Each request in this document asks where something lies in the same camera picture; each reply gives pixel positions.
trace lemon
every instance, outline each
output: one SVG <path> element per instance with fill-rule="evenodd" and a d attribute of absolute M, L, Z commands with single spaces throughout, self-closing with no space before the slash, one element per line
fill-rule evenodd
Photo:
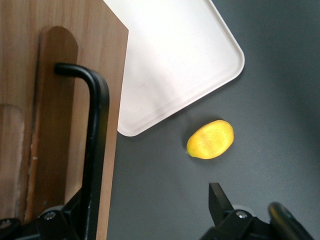
<path fill-rule="evenodd" d="M 210 122 L 198 129 L 186 144 L 187 153 L 199 159 L 213 159 L 234 142 L 234 129 L 224 120 Z"/>

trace dark gray table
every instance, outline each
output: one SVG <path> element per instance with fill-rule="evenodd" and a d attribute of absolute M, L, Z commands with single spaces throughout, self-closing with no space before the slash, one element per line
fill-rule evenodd
<path fill-rule="evenodd" d="M 109 240 L 198 240 L 213 225 L 209 182 L 266 222 L 268 204 L 282 203 L 320 239 L 320 2 L 214 4 L 244 70 L 142 134 L 118 135 Z M 216 119 L 233 126 L 233 145 L 214 160 L 189 157 L 190 135 Z"/>

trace wooden panel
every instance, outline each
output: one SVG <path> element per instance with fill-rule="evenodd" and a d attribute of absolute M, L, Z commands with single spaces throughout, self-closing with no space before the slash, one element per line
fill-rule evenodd
<path fill-rule="evenodd" d="M 0 104 L 21 109 L 25 131 L 21 163 L 23 216 L 28 184 L 28 165 L 37 66 L 39 33 L 45 27 L 62 26 L 79 46 L 78 64 L 101 73 L 110 90 L 105 164 L 97 239 L 106 239 L 121 87 L 128 30 L 103 0 L 0 0 Z M 80 186 L 84 159 L 89 93 L 76 81 L 70 134 L 66 198 Z"/>
<path fill-rule="evenodd" d="M 56 75 L 54 65 L 76 64 L 77 56 L 77 42 L 66 28 L 41 33 L 28 190 L 32 219 L 65 202 L 74 79 Z"/>
<path fill-rule="evenodd" d="M 21 111 L 15 106 L 0 104 L 0 219 L 19 214 L 23 133 Z"/>

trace wooden board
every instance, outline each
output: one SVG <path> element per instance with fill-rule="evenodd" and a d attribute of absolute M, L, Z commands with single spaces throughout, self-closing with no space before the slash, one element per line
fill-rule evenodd
<path fill-rule="evenodd" d="M 0 219 L 19 214 L 23 133 L 21 111 L 15 106 L 0 104 Z"/>
<path fill-rule="evenodd" d="M 54 26 L 42 31 L 28 184 L 27 213 L 31 219 L 65 202 L 75 81 L 56 75 L 54 65 L 76 64 L 77 56 L 77 42 L 66 28 Z"/>
<path fill-rule="evenodd" d="M 32 138 L 35 75 L 41 30 L 62 26 L 75 37 L 77 63 L 101 73 L 110 90 L 105 162 L 97 239 L 106 239 L 121 87 L 128 30 L 103 0 L 0 0 L 0 104 L 18 107 L 24 121 L 20 172 L 19 216 L 26 209 L 28 169 Z M 89 92 L 85 83 L 74 86 L 69 143 L 66 200 L 81 186 Z"/>

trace white plastic tray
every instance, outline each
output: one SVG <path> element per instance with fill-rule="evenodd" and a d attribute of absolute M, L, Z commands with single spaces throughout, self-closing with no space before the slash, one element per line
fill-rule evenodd
<path fill-rule="evenodd" d="M 244 54 L 210 0 L 104 0 L 129 29 L 118 131 L 136 136 L 233 80 Z"/>

